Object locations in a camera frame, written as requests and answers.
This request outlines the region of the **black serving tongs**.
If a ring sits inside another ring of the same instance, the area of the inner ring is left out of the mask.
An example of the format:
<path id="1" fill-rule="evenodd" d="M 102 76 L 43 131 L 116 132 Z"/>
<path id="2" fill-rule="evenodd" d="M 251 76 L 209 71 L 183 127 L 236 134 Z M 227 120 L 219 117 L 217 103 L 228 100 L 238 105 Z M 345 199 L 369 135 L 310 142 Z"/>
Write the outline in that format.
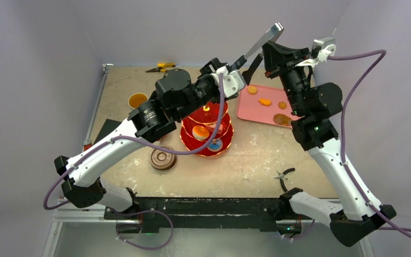
<path id="1" fill-rule="evenodd" d="M 263 53 L 260 51 L 262 46 L 269 41 L 276 42 L 277 39 L 280 37 L 282 32 L 284 31 L 284 27 L 280 22 L 275 23 L 269 30 L 265 32 L 265 34 L 248 50 L 248 52 L 242 56 L 240 56 L 231 66 L 231 71 L 239 70 L 243 67 L 244 64 L 248 61 L 248 59 L 257 54 L 252 63 L 250 64 L 249 68 L 246 71 L 242 72 L 242 76 L 247 85 L 250 84 L 253 74 L 258 69 L 259 65 L 262 63 L 263 60 Z"/>

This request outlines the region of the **flower-shaped orange cookie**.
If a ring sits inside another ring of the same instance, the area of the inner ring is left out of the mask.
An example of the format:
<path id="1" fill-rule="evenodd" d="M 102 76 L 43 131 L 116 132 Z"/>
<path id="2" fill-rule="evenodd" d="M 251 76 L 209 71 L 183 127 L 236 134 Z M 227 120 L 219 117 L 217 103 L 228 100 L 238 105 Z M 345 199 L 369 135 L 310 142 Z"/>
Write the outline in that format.
<path id="1" fill-rule="evenodd" d="M 287 108 L 287 103 L 286 102 L 279 102 L 278 107 L 282 110 Z"/>

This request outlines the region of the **pink layered cake slice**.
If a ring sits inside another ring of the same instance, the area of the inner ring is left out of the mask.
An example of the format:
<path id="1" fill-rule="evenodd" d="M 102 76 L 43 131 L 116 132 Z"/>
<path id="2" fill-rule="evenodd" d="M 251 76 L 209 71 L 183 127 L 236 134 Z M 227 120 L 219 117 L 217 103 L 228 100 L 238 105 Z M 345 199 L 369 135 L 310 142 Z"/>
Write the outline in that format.
<path id="1" fill-rule="evenodd" d="M 210 133 L 213 133 L 214 130 L 216 129 L 216 127 L 217 127 L 217 123 L 205 124 L 204 127 L 205 127 Z M 223 124 L 220 124 L 220 125 L 218 126 L 218 132 L 217 132 L 217 134 L 222 134 L 222 133 L 223 133 L 223 130 L 224 130 L 224 126 L 223 126 Z"/>

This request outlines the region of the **orange duck pastry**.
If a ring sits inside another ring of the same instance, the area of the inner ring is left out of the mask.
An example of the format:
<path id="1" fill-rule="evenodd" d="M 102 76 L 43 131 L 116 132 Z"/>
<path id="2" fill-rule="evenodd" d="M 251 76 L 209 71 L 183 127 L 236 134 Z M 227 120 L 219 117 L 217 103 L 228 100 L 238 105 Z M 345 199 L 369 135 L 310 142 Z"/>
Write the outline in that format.
<path id="1" fill-rule="evenodd" d="M 272 104 L 270 99 L 259 99 L 258 102 L 263 106 L 270 106 Z"/>

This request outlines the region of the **red three-tier cake stand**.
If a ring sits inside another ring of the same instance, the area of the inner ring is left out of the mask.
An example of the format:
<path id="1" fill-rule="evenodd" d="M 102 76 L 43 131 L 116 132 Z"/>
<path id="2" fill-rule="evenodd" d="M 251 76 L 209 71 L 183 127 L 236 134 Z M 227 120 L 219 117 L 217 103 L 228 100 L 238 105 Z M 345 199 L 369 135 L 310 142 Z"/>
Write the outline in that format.
<path id="1" fill-rule="evenodd" d="M 218 132 L 211 144 L 196 154 L 203 157 L 216 156 L 231 146 L 234 128 L 228 106 L 224 104 L 221 123 L 217 125 L 219 108 L 218 103 L 207 104 L 182 120 L 180 138 L 187 150 L 203 146 L 215 128 L 218 128 Z"/>

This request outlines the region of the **round orange cookie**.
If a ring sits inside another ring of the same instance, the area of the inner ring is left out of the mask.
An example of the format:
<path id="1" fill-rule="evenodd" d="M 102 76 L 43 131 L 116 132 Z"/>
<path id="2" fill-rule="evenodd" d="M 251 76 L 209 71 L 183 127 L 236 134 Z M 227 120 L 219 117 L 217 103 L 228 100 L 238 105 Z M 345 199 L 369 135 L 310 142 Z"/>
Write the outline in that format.
<path id="1" fill-rule="evenodd" d="M 247 91 L 249 94 L 256 94 L 258 92 L 258 89 L 255 86 L 248 86 Z"/>

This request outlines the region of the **yellow frosted donut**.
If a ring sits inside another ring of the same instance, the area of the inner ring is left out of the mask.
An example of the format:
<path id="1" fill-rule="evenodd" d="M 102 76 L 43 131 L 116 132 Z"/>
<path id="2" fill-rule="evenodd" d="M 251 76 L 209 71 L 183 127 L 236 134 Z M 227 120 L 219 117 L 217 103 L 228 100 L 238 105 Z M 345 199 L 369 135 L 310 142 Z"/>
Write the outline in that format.
<path id="1" fill-rule="evenodd" d="M 202 125 L 195 125 L 192 128 L 192 136 L 197 140 L 207 140 L 210 132 Z"/>

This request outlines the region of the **pink serving tray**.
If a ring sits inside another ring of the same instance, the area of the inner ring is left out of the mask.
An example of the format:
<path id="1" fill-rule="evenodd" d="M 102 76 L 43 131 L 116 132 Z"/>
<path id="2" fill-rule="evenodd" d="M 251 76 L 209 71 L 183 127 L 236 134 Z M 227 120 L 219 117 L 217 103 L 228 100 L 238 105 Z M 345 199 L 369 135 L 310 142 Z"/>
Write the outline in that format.
<path id="1" fill-rule="evenodd" d="M 236 107 L 236 116 L 238 118 L 270 125 L 276 125 L 273 122 L 275 114 L 284 114 L 290 117 L 292 121 L 299 119 L 298 116 L 293 115 L 287 95 L 282 88 L 260 85 L 255 85 L 255 87 L 258 89 L 256 94 L 249 94 L 247 88 L 239 92 Z M 259 99 L 270 99 L 272 104 L 270 106 L 263 106 L 258 102 Z M 284 110 L 280 109 L 278 107 L 279 102 L 286 102 L 287 108 Z"/>

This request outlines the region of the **blue frosted donut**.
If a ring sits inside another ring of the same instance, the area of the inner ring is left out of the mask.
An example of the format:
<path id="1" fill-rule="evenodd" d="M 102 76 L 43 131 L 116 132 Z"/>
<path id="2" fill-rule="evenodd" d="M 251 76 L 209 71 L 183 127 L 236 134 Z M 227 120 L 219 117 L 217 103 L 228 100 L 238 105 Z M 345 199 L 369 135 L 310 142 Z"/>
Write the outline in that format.
<path id="1" fill-rule="evenodd" d="M 211 152 L 219 152 L 222 148 L 223 142 L 221 139 L 215 139 L 207 146 L 207 149 Z"/>

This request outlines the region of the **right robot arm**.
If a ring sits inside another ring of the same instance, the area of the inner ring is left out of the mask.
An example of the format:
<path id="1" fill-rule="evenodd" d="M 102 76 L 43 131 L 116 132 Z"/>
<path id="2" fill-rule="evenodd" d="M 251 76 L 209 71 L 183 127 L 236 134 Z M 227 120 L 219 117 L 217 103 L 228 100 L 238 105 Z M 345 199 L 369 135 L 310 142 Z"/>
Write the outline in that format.
<path id="1" fill-rule="evenodd" d="M 293 188 L 280 196 L 275 217 L 308 216 L 327 225 L 341 244 L 351 247 L 394 218 L 396 212 L 366 187 L 346 158 L 343 137 L 330 122 L 343 110 L 341 88 L 332 82 L 312 86 L 305 73 L 305 67 L 313 69 L 335 54 L 334 39 L 315 40 L 312 48 L 303 49 L 269 41 L 262 50 L 265 76 L 281 80 L 292 113 L 297 116 L 291 123 L 295 140 L 319 165 L 340 200 L 335 204 Z"/>

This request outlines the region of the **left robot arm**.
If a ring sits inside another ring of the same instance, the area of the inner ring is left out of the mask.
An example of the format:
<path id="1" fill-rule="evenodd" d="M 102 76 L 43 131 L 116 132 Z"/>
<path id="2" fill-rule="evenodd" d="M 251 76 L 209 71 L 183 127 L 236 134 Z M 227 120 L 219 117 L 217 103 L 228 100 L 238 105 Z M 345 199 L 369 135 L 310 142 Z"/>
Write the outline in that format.
<path id="1" fill-rule="evenodd" d="M 217 58 L 208 62 L 196 81 L 183 69 L 171 69 L 156 81 L 150 98 L 130 112 L 120 125 L 97 144 L 77 156 L 56 158 L 62 175 L 57 180 L 66 201 L 77 208 L 101 204 L 123 218 L 138 213 L 135 194 L 129 188 L 107 182 L 102 175 L 120 160 L 176 129 L 176 124 L 209 103 L 223 105 L 237 97 L 246 82 L 236 65 Z"/>

